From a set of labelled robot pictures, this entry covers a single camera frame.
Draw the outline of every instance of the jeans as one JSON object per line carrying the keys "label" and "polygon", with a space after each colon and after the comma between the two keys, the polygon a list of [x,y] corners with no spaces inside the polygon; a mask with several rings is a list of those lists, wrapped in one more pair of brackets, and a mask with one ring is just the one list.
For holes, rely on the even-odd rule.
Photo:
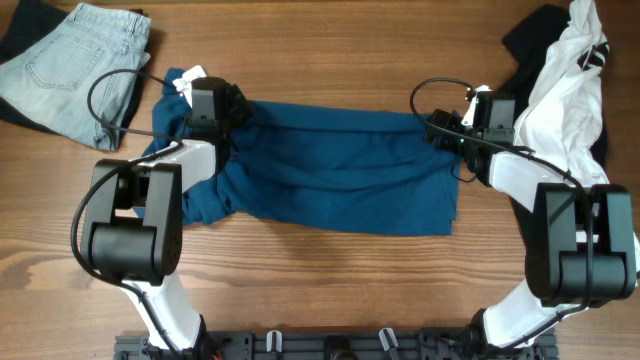
{"label": "jeans", "polygon": [[[150,28],[151,20],[142,15],[78,4],[49,35],[0,66],[0,97],[54,132],[115,150],[119,134],[91,117],[87,93],[102,74],[146,63]],[[103,80],[91,99],[98,116],[121,125],[134,82],[133,74]]]}

